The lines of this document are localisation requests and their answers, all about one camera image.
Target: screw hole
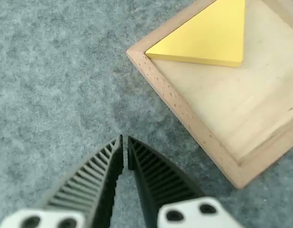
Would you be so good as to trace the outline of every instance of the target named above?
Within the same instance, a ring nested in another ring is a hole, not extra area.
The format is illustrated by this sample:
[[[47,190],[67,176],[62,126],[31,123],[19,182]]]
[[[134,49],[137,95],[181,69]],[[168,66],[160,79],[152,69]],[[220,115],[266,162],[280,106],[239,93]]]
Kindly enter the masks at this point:
[[[57,228],[76,228],[76,220],[68,218],[61,221]]]
[[[38,216],[32,216],[24,220],[21,225],[21,228],[35,228],[40,223],[40,218]]]
[[[170,210],[166,214],[166,218],[168,221],[181,221],[184,219],[183,215],[177,210]]]
[[[216,214],[217,210],[209,204],[202,204],[200,206],[200,211],[202,214]]]

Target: yellow triangular block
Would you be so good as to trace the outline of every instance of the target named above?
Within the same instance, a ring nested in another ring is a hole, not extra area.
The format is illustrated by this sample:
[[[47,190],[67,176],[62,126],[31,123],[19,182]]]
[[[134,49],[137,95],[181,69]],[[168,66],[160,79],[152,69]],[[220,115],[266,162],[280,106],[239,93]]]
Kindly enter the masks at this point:
[[[236,67],[243,61],[245,0],[216,0],[146,51],[149,58]]]

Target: carpet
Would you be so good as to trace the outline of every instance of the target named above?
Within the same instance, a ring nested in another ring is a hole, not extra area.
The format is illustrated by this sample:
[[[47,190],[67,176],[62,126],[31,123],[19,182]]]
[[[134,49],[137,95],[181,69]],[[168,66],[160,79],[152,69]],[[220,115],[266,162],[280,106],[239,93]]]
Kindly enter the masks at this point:
[[[176,162],[246,227],[293,227],[293,149],[234,189],[125,55],[191,2],[0,0],[0,222],[124,134]],[[111,227],[145,227],[127,169]]]

